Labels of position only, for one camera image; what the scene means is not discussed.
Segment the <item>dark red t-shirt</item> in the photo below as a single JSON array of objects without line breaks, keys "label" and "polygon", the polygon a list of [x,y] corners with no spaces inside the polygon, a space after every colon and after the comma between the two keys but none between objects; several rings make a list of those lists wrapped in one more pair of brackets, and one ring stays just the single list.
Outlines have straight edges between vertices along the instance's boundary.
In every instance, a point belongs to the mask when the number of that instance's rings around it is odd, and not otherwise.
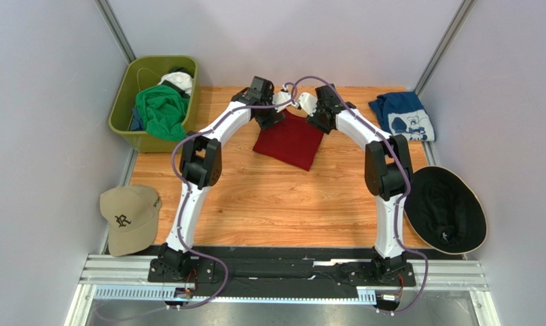
[{"label": "dark red t-shirt", "polygon": [[259,133],[253,151],[309,171],[324,133],[304,117],[284,111],[285,118]]}]

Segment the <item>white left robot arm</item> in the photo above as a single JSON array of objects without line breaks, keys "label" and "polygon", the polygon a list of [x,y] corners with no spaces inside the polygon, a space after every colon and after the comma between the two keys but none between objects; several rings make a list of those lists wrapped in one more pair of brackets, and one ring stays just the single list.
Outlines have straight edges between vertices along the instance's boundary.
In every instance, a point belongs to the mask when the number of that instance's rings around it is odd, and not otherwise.
[{"label": "white left robot arm", "polygon": [[158,272],[166,270],[178,278],[192,268],[191,254],[196,224],[204,201],[222,173],[222,147],[234,133],[251,120],[266,129],[284,118],[283,109],[292,103],[297,88],[274,84],[254,77],[251,85],[232,97],[219,117],[207,127],[189,132],[175,147],[181,152],[179,163],[173,162],[175,175],[182,182],[182,193],[175,222],[156,262]]}]

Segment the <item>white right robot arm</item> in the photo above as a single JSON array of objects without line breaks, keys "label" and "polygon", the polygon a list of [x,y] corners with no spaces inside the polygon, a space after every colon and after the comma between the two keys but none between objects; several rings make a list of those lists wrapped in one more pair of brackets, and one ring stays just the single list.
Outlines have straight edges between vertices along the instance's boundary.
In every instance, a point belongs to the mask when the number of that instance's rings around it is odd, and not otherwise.
[{"label": "white right robot arm", "polygon": [[378,227],[371,274],[383,282],[406,266],[403,205],[413,174],[407,140],[373,125],[352,103],[342,102],[333,86],[321,86],[315,92],[303,93],[297,100],[307,113],[306,121],[325,134],[344,133],[365,153],[365,184],[376,200]]}]

